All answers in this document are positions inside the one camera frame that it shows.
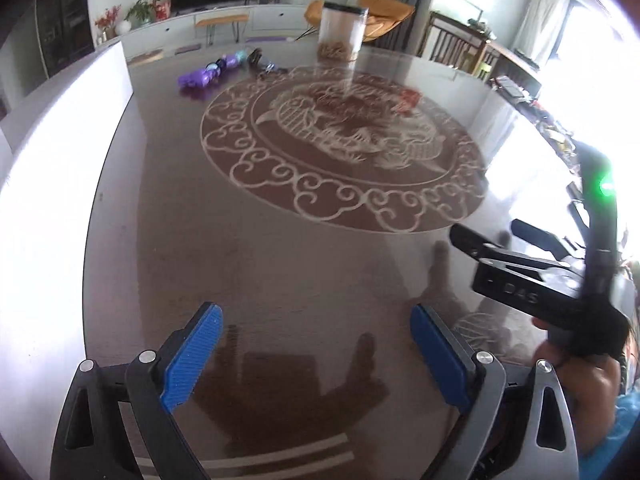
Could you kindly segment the person's right hand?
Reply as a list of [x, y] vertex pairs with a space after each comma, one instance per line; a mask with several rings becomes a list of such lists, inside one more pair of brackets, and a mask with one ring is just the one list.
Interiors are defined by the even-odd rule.
[[554, 366], [561, 386], [574, 401], [572, 421], [578, 452], [591, 453], [614, 427], [620, 363], [605, 356], [593, 364], [548, 340], [538, 346], [533, 360], [546, 360]]

